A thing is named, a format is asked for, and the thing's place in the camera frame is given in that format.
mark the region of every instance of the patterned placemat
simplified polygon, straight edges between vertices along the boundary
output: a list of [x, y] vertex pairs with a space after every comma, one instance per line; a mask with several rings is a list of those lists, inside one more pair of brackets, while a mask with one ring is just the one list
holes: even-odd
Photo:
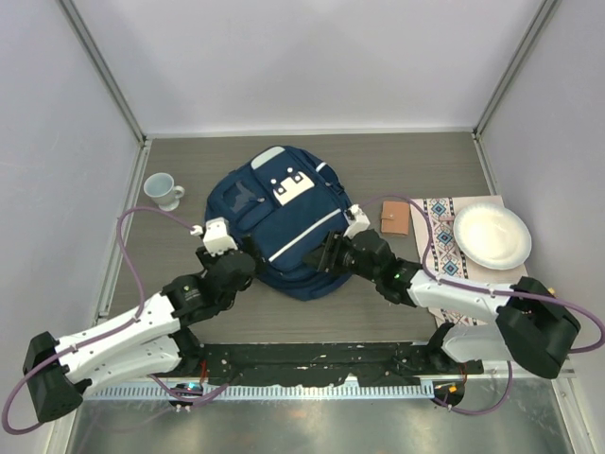
[[[506, 271], [489, 270], [478, 265], [460, 250], [454, 238], [453, 218], [456, 213], [465, 206], [478, 202], [504, 206], [500, 196], [416, 199], [415, 201], [428, 215], [433, 229], [433, 245], [427, 257], [429, 268], [450, 276], [495, 284], [516, 283], [521, 276], [527, 275], [524, 265]], [[428, 229], [422, 215], [413, 207], [411, 212], [416, 235], [416, 247], [420, 257], [422, 257], [428, 243]], [[445, 322], [465, 325], [484, 324], [482, 321], [450, 310], [431, 308], [429, 312], [435, 316], [437, 326]]]

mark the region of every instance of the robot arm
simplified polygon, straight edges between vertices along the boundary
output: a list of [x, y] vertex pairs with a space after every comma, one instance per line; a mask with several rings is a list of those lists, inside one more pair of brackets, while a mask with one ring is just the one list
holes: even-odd
[[446, 323], [438, 329], [433, 343], [437, 341], [455, 362], [513, 359], [535, 375], [555, 378], [580, 329], [578, 320], [563, 307], [493, 294], [513, 289], [550, 296], [535, 279], [493, 285], [448, 277], [462, 287], [483, 288], [486, 293], [444, 285], [426, 274], [421, 264], [396, 257], [374, 230], [353, 237], [331, 233], [305, 262], [318, 270], [351, 272], [370, 280], [394, 304], [455, 310], [486, 322], [481, 326]]
[[[145, 310], [128, 329], [69, 353], [40, 370], [28, 382], [39, 422], [62, 417], [85, 395], [129, 379], [167, 372], [186, 374], [199, 365], [199, 341], [187, 328], [232, 307], [258, 269], [249, 253], [237, 249], [227, 223], [218, 218], [199, 229], [204, 246], [197, 255], [204, 272], [179, 276], [145, 301]], [[112, 332], [135, 318], [136, 309], [93, 328], [54, 339], [33, 338], [24, 374], [72, 345]]]

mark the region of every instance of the white plate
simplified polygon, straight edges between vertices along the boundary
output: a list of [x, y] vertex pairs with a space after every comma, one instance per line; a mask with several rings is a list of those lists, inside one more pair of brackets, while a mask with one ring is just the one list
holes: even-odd
[[531, 235], [517, 215], [493, 203], [475, 203], [454, 219], [454, 237], [460, 249], [479, 265], [511, 270], [531, 252]]

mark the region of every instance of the navy blue backpack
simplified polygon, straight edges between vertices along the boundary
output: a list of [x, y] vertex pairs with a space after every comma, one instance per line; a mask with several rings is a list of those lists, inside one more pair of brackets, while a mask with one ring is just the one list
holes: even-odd
[[266, 259], [257, 277], [299, 300], [327, 295], [350, 275], [333, 276], [303, 263], [331, 231], [348, 227], [351, 206], [336, 172], [304, 149], [272, 147], [231, 172], [211, 192], [206, 220], [223, 217], [241, 246], [251, 235]]

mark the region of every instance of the brown card holder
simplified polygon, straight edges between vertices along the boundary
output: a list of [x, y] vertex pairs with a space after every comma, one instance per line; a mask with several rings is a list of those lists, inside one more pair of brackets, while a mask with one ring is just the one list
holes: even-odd
[[380, 231], [383, 234], [409, 233], [409, 205], [404, 201], [384, 201], [380, 219]]

